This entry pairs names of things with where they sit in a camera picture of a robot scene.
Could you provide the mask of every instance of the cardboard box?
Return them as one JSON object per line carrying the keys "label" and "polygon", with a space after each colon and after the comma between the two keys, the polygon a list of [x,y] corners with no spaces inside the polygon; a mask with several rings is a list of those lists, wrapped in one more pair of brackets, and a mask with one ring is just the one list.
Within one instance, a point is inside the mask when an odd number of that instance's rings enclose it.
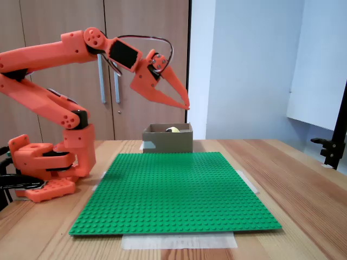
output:
{"label": "cardboard box", "polygon": [[[180,133],[166,132],[176,127]],[[143,133],[144,153],[192,153],[193,129],[190,123],[153,123]]]}

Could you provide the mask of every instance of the cabinet door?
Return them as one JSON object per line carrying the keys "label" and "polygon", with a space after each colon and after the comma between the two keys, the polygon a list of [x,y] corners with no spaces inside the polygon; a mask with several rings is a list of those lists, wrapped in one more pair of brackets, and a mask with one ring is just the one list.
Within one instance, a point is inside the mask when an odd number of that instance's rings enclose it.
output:
{"label": "cabinet door", "polygon": [[[185,85],[187,73],[188,13],[186,0],[105,0],[106,31],[108,38],[120,35],[158,36],[169,40],[175,53],[172,67]],[[151,49],[169,57],[170,47],[158,41],[131,39],[126,41],[140,49],[144,56]],[[115,102],[114,76],[111,73],[111,91],[115,138],[141,139],[142,131],[152,123],[183,123],[185,111],[153,103],[130,88],[133,73],[122,70],[119,77],[120,103]],[[178,102],[180,96],[165,81],[156,87]]]}
{"label": "cabinet door", "polygon": [[[19,1],[1,0],[0,24],[0,53],[25,47]],[[0,104],[0,146],[21,134],[28,134],[31,142],[42,142],[35,113],[2,93]]]}
{"label": "cabinet door", "polygon": [[[102,0],[22,0],[21,10],[27,46],[60,41],[60,35],[70,31],[97,27],[105,31]],[[104,64],[106,104],[101,102],[97,61],[75,63],[37,71],[32,81],[52,88],[75,100],[91,113],[97,139],[113,140],[113,119],[110,80]],[[43,142],[62,140],[63,128],[39,117]]]}

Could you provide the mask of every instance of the green lego baseplate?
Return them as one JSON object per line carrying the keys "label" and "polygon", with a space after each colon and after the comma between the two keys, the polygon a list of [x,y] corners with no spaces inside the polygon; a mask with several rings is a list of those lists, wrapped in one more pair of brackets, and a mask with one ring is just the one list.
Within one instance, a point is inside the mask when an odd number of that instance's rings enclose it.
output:
{"label": "green lego baseplate", "polygon": [[69,234],[281,229],[221,153],[119,154]]}

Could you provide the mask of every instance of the metal handle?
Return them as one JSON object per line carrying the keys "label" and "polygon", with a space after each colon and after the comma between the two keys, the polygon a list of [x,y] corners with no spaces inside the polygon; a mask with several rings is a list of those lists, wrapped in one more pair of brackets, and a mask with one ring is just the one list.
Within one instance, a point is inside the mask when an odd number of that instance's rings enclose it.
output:
{"label": "metal handle", "polygon": [[104,74],[102,71],[102,57],[98,54],[98,67],[99,67],[99,80],[100,80],[100,92],[101,92],[101,102],[106,104],[105,99],[105,84],[104,84]]}
{"label": "metal handle", "polygon": [[118,74],[114,71],[113,76],[114,76],[115,102],[119,104],[120,98],[119,98]]}

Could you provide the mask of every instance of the robotic arm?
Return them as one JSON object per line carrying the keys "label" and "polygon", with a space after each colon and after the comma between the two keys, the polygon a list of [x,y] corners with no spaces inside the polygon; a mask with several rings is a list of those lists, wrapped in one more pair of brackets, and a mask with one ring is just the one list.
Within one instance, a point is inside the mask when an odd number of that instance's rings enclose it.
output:
{"label": "robotic arm", "polygon": [[[85,31],[62,34],[60,42],[0,53],[0,92],[65,128],[63,142],[55,146],[32,144],[27,135],[9,141],[9,146],[5,148],[11,152],[16,168],[26,176],[48,181],[39,190],[17,191],[18,196],[40,202],[73,193],[74,182],[78,177],[88,176],[95,164],[95,131],[94,126],[88,123],[89,112],[68,97],[25,79],[26,75],[64,64],[94,61],[97,60],[97,54],[102,54],[119,75],[121,71],[113,63],[135,73],[130,87],[146,99],[189,109],[187,90],[169,65],[173,53],[171,44],[164,39],[147,37],[169,43],[171,55],[166,59],[151,50],[146,58],[142,58],[140,50],[122,40],[126,37],[133,36],[120,36],[110,40],[99,29],[88,28]],[[155,89],[160,77],[172,85],[184,104]]]}

